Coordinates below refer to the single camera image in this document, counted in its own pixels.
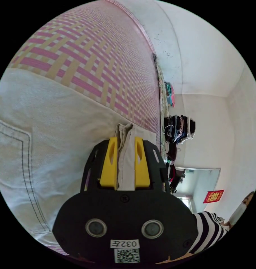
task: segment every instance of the window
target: window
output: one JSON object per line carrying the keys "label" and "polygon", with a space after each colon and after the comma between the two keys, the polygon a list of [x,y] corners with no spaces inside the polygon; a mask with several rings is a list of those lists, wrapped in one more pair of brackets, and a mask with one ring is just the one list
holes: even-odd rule
{"label": "window", "polygon": [[190,198],[186,197],[177,197],[177,198],[180,199],[190,209],[190,211],[192,211]]}

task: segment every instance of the red decoration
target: red decoration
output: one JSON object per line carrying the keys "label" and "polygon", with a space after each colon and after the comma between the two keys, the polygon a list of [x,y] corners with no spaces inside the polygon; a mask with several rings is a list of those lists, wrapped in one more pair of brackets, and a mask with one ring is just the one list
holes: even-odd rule
{"label": "red decoration", "polygon": [[208,191],[203,204],[218,202],[223,195],[224,190],[221,191]]}

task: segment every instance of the black and white striped sleeve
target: black and white striped sleeve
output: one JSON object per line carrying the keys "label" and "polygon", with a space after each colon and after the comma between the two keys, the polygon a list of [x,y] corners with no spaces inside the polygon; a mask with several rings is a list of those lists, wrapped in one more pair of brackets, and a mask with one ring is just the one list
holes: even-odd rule
{"label": "black and white striped sleeve", "polygon": [[197,222],[198,237],[189,250],[189,253],[199,253],[218,242],[227,232],[228,228],[220,223],[222,219],[215,213],[201,212],[194,214]]}

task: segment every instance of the clothes hanger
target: clothes hanger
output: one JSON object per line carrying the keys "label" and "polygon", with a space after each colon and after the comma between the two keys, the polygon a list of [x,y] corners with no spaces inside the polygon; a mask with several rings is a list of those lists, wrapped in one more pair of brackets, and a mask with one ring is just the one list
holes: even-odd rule
{"label": "clothes hanger", "polygon": [[[169,126],[173,126],[173,125],[170,124],[170,125],[166,126],[165,129],[166,129],[167,127],[169,127]],[[174,127],[174,126],[173,126],[173,127]],[[165,129],[164,129],[164,131],[163,131],[163,134],[165,134]]]}

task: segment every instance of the screw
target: screw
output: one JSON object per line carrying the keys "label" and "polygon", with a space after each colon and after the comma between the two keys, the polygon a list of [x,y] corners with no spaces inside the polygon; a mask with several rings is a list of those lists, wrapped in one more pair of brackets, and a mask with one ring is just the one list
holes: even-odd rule
{"label": "screw", "polygon": [[129,202],[130,198],[129,198],[128,195],[123,194],[123,195],[120,197],[120,200],[121,200],[121,202],[123,202],[123,203],[127,203],[127,202]]}

